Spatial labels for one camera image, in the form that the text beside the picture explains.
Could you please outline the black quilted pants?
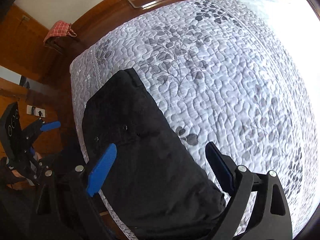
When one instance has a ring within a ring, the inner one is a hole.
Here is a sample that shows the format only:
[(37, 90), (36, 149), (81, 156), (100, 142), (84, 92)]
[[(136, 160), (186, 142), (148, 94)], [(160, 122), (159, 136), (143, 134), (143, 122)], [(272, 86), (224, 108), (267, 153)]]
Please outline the black quilted pants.
[(114, 74), (87, 102), (88, 156), (117, 148), (102, 191), (138, 239), (205, 239), (225, 209), (134, 69)]

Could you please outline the red checked cloth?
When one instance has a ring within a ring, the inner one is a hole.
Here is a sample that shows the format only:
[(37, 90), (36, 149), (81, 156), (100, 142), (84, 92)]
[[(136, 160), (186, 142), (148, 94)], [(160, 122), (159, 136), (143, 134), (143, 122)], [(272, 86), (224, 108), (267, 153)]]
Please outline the red checked cloth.
[(71, 28), (72, 24), (65, 21), (57, 21), (48, 31), (44, 38), (43, 45), (46, 47), (61, 50), (62, 48), (57, 44), (57, 40), (61, 37), (77, 37), (75, 31)]

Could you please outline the grey quilted bedspread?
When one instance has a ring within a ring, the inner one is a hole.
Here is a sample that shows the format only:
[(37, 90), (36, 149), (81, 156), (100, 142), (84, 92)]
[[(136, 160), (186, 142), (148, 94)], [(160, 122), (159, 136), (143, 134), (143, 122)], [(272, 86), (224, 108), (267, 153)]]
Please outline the grey quilted bedspread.
[(107, 33), (70, 66), (76, 131), (87, 101), (133, 68), (193, 159), (214, 142), (253, 172), (277, 172), (293, 235), (319, 204), (319, 20), (300, 2), (187, 0)]

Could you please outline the white wall socket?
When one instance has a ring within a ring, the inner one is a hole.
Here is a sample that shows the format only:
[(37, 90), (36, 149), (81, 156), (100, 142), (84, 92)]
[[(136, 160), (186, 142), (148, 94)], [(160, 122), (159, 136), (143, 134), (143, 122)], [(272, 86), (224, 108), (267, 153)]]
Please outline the white wall socket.
[(27, 114), (33, 115), (33, 116), (38, 116), (41, 118), (45, 118), (46, 117), (46, 110), (43, 108), (38, 108), (35, 106), (28, 105), (27, 106)]

